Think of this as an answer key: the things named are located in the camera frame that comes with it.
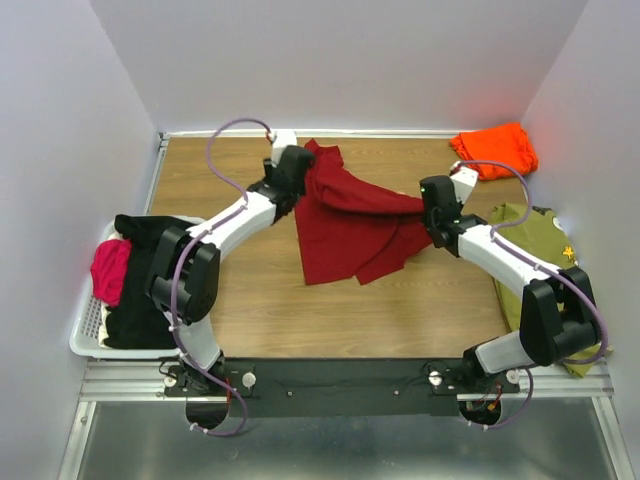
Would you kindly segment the dark red t shirt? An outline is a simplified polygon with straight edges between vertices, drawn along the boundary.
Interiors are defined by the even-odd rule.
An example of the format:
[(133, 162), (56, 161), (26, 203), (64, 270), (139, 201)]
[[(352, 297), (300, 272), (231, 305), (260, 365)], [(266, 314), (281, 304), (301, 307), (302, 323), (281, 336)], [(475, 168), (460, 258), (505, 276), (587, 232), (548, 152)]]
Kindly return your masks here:
[(306, 284), (354, 277), (365, 285), (403, 269), (432, 244), (421, 199), (357, 178), (337, 146), (310, 140), (305, 148), (314, 164), (294, 214)]

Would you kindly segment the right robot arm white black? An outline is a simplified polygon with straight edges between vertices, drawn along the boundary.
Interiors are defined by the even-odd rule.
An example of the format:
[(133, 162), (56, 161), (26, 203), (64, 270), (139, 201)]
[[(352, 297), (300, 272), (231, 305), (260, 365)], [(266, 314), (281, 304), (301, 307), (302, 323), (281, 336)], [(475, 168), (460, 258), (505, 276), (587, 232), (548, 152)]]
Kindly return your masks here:
[(505, 239), (497, 227), (463, 212), (477, 174), (466, 167), (420, 182), (422, 223), (437, 248), (444, 248), (488, 273), (520, 301), (519, 327), (466, 350), (460, 379), (480, 392), (508, 370), (572, 362), (595, 346), (604, 351), (608, 334), (588, 275), (562, 269)]

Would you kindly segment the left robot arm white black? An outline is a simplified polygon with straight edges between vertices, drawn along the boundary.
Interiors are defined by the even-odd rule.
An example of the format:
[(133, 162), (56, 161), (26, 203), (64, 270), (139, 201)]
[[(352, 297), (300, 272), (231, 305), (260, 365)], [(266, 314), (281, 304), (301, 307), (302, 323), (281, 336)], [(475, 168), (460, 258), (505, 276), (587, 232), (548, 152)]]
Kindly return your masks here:
[(160, 237), (145, 293), (166, 317), (180, 357), (191, 365), (187, 382), (201, 395), (214, 393), (222, 380), (215, 365), (222, 350), (209, 319), (221, 264), (251, 236), (291, 213), (306, 193), (305, 178), (313, 163), (306, 148), (274, 148), (263, 161), (263, 178), (242, 188), (234, 204), (187, 229), (169, 227)]

